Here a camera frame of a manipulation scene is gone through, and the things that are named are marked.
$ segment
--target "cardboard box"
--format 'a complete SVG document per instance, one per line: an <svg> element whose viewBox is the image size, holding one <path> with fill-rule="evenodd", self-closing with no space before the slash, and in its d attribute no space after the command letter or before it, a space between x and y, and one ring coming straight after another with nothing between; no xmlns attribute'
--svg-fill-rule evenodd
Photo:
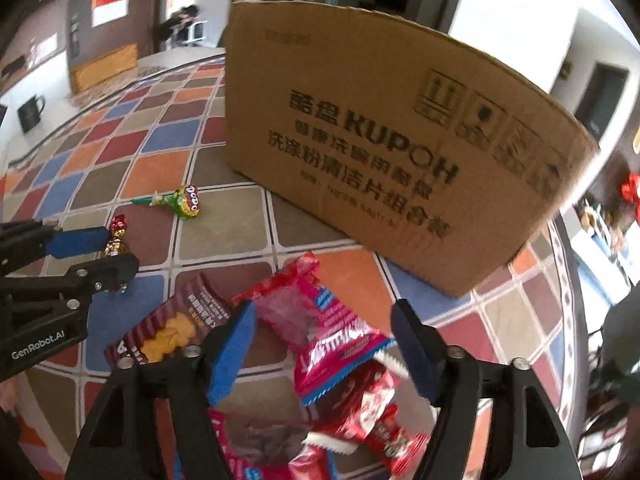
<svg viewBox="0 0 640 480"><path fill-rule="evenodd" d="M229 164L452 296L507 263L597 153L561 105L415 23L233 4Z"/></svg>

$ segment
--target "silver bolt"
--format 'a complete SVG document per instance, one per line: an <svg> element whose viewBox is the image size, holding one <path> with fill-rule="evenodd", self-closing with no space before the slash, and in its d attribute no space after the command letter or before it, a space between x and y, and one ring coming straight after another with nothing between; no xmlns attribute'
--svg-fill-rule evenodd
<svg viewBox="0 0 640 480"><path fill-rule="evenodd" d="M459 346L447 347L447 355L453 359L463 359L466 355L465 349Z"/></svg>
<svg viewBox="0 0 640 480"><path fill-rule="evenodd" d="M121 370L128 370L129 368L133 368L133 365L136 362L133 360L133 357L126 356L118 361L118 368Z"/></svg>
<svg viewBox="0 0 640 480"><path fill-rule="evenodd" d="M529 370L531 368L529 361L527 361L524 357L516 357L513 361L511 361L511 364L518 370Z"/></svg>
<svg viewBox="0 0 640 480"><path fill-rule="evenodd" d="M189 345L189 346L185 346L182 349L182 355L189 358L198 357L201 353L202 353L202 350L200 350L200 347L198 345Z"/></svg>

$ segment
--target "candy wrapper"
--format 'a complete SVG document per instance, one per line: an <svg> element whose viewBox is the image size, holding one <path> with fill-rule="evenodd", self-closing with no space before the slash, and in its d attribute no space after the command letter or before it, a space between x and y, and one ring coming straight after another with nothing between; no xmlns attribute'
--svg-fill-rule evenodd
<svg viewBox="0 0 640 480"><path fill-rule="evenodd" d="M294 391L306 404L333 388L392 341L344 306L321 285L319 262L306 253L234 302L254 302L296 356Z"/></svg>
<svg viewBox="0 0 640 480"><path fill-rule="evenodd" d="M377 361L351 372L338 386L337 402L323 414L305 442L339 453L356 451L396 394L401 379Z"/></svg>
<svg viewBox="0 0 640 480"><path fill-rule="evenodd" d="M403 475L415 461L420 460L427 447L429 436L419 433L411 436L396 422L398 406L389 404L373 425L365 443L389 468L392 477Z"/></svg>
<svg viewBox="0 0 640 480"><path fill-rule="evenodd" d="M209 409L222 453L236 480L337 480L330 453L303 443L308 426L268 422ZM174 478L183 480L176 462Z"/></svg>
<svg viewBox="0 0 640 480"><path fill-rule="evenodd" d="M124 356L140 364L160 362L179 348L202 343L214 327L227 322L231 310L200 273L120 341L108 345L104 356L111 365Z"/></svg>
<svg viewBox="0 0 640 480"><path fill-rule="evenodd" d="M116 256L129 252L124 241L124 233L127 231L127 219L124 215L116 215L109 222L110 238L104 248L104 256Z"/></svg>
<svg viewBox="0 0 640 480"><path fill-rule="evenodd" d="M174 212L180 218L185 220L195 218L200 212L198 188L191 184L180 186L173 193L168 195L160 195L158 192L155 192L153 196L148 198L135 198L131 203L148 205L166 204L171 206Z"/></svg>

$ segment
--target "brown door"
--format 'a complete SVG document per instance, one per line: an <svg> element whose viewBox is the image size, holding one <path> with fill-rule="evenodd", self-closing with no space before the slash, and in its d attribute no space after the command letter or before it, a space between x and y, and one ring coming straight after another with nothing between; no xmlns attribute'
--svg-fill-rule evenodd
<svg viewBox="0 0 640 480"><path fill-rule="evenodd" d="M87 61L131 43L137 44L138 57L152 54L151 30L156 22L157 9L157 0L129 0L126 16L92 27L92 0L69 0L69 69L72 71ZM77 32L71 32L76 28L74 23L77 23Z"/></svg>

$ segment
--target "mug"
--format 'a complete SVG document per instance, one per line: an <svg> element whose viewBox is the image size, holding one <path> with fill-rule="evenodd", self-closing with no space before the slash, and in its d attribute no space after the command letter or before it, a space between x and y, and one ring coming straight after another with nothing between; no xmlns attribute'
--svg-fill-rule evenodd
<svg viewBox="0 0 640 480"><path fill-rule="evenodd" d="M18 108L18 118L23 133L27 133L40 122L40 114L44 110L45 103L44 96L33 96Z"/></svg>

